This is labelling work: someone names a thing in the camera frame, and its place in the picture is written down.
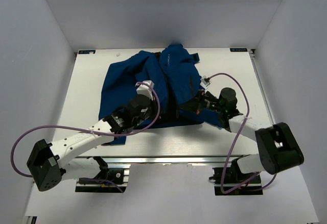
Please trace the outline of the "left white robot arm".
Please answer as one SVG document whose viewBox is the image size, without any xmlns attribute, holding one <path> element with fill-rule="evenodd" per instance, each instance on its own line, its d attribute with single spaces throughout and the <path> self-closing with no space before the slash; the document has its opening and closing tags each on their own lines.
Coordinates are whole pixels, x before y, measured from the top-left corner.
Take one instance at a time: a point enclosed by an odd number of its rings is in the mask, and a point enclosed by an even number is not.
<svg viewBox="0 0 327 224">
<path fill-rule="evenodd" d="M 27 167 L 39 191 L 47 191 L 61 181 L 85 179 L 114 183 L 107 163 L 100 156 L 80 158 L 92 148 L 119 137 L 134 135 L 134 129 L 145 120 L 160 114 L 157 95 L 138 94 L 128 105 L 115 109 L 89 129 L 61 140 L 35 143 Z"/>
</svg>

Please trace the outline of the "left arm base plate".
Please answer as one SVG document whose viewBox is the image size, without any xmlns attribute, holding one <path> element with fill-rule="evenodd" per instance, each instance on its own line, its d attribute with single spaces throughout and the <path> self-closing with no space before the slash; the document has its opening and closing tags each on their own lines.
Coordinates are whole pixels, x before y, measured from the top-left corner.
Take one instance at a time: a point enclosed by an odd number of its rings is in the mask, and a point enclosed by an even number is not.
<svg viewBox="0 0 327 224">
<path fill-rule="evenodd" d="M 79 193 L 124 193 L 129 178 L 130 165 L 109 163 L 101 157 L 92 157 L 99 165 L 100 172 L 90 180 L 77 179 L 75 192 Z"/>
</svg>

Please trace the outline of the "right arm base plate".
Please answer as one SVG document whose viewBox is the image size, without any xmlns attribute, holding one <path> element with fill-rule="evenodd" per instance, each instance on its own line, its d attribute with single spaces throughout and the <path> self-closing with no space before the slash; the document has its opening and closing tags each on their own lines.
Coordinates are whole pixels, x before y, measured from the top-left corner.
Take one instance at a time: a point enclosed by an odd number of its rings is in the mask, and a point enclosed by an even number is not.
<svg viewBox="0 0 327 224">
<path fill-rule="evenodd" d="M 214 184 L 214 192 L 215 196 L 226 196 L 221 189 L 221 177 L 223 173 L 223 166 L 221 167 L 213 167 L 213 175 L 210 176 L 208 179 L 211 183 Z M 249 177 L 254 176 L 255 173 L 236 173 L 236 171 L 230 167 L 226 169 L 225 178 L 223 182 L 224 191 L 228 191 L 233 187 L 237 186 L 238 184 L 242 183 L 243 181 L 247 180 Z M 236 190 L 228 193 L 227 195 L 230 196 L 243 196 L 243 195 L 263 195 L 263 190 L 261 189 L 262 182 L 261 177 L 257 175 L 255 178 L 252 178 L 248 183 L 243 184 L 242 186 L 238 187 Z"/>
</svg>

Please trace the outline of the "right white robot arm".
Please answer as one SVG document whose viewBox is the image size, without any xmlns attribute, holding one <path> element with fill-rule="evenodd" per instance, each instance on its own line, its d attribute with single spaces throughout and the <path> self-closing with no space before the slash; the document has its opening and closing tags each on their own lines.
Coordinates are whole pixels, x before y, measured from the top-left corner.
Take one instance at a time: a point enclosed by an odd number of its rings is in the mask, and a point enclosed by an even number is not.
<svg viewBox="0 0 327 224">
<path fill-rule="evenodd" d="M 231 178 L 244 182 L 250 174 L 265 171 L 271 175 L 304 163 L 303 153 L 289 126 L 280 122 L 274 125 L 244 116 L 237 109 L 236 92 L 223 88 L 219 97 L 200 90 L 181 105 L 181 109 L 202 116 L 204 121 L 231 133 L 240 133 L 253 140 L 258 153 L 232 160 Z"/>
</svg>

